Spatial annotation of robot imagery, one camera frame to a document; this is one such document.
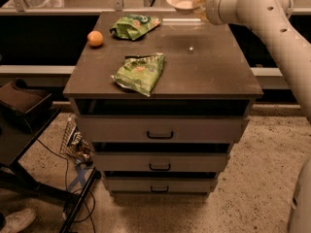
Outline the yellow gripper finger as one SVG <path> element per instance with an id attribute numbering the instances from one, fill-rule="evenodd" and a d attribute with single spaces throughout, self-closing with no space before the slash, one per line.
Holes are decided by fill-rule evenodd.
<path id="1" fill-rule="evenodd" d="M 207 21 L 206 16 L 206 1 L 207 0 L 193 0 L 193 12 L 202 21 Z"/>

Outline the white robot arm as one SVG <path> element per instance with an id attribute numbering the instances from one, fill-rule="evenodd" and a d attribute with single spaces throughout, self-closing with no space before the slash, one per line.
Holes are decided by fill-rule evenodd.
<path id="1" fill-rule="evenodd" d="M 258 36 L 311 120 L 311 45 L 289 22 L 293 0 L 193 0 L 192 4 L 214 25 L 243 25 Z"/>

